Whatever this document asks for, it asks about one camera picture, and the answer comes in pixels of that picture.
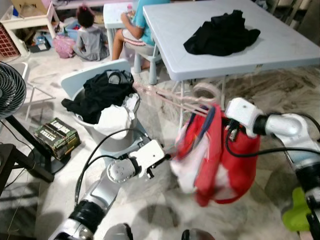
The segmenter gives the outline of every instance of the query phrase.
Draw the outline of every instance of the fan grille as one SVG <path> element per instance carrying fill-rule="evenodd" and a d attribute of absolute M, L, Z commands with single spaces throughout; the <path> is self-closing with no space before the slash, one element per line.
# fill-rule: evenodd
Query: fan grille
<path fill-rule="evenodd" d="M 26 83 L 12 66 L 0 62 L 0 119 L 13 115 L 24 103 Z"/>

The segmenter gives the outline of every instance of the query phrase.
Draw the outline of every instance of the electric fan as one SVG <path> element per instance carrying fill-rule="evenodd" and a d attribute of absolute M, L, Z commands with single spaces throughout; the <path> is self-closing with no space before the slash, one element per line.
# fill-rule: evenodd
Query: electric fan
<path fill-rule="evenodd" d="M 20 73 L 12 66 L 0 62 L 0 120 L 6 119 L 8 123 L 10 123 L 30 144 L 34 146 L 28 158 L 33 159 L 37 165 L 44 168 L 47 172 L 54 174 L 67 164 L 70 156 L 66 157 L 62 161 L 54 158 L 50 151 L 42 146 L 13 116 L 13 114 L 23 105 L 26 94 L 26 83 Z M 29 172 L 35 177 L 40 177 L 37 176 L 35 171 Z"/>

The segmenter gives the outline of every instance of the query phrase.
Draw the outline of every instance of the black clothing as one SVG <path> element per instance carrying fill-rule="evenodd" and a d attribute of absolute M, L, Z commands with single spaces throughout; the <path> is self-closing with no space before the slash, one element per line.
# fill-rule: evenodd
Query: black clothing
<path fill-rule="evenodd" d="M 131 74 L 129 75 L 129 80 L 119 84 L 110 83 L 111 78 L 109 77 L 111 75 L 108 74 L 109 72 L 105 71 L 87 80 L 83 85 L 83 99 L 77 100 L 76 98 L 75 101 L 64 99 L 61 104 L 67 111 L 81 115 L 84 122 L 97 124 L 103 109 L 111 105 L 121 106 L 126 96 L 134 93 Z"/>
<path fill-rule="evenodd" d="M 245 28 L 242 11 L 233 10 L 232 14 L 214 16 L 204 24 L 183 45 L 194 55 L 210 54 L 228 56 L 241 52 L 251 46 L 258 38 L 258 29 Z"/>

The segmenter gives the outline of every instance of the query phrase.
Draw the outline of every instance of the fan stand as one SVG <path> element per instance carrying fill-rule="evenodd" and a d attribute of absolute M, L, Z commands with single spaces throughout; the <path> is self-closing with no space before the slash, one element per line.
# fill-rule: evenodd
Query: fan stand
<path fill-rule="evenodd" d="M 51 153 L 42 146 L 35 138 L 32 136 L 21 123 L 13 116 L 8 116 L 5 118 L 8 123 L 10 123 L 30 144 L 34 146 L 34 149 L 29 153 L 28 157 L 30 159 L 34 158 L 37 165 L 44 168 L 51 174 L 59 172 L 70 160 L 71 154 L 65 156 L 62 160 L 58 160 Z M 36 173 L 30 172 L 34 177 L 37 176 Z"/>

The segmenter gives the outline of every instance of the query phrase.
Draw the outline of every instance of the girl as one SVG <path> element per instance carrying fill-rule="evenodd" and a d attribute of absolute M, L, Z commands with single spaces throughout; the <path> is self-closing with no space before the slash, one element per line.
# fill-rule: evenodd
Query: girl
<path fill-rule="evenodd" d="M 93 26 L 95 15 L 89 7 L 82 5 L 76 11 L 81 28 L 78 30 L 74 52 L 88 61 L 100 61 L 109 56 L 109 50 L 105 46 L 106 37 L 100 28 Z"/>

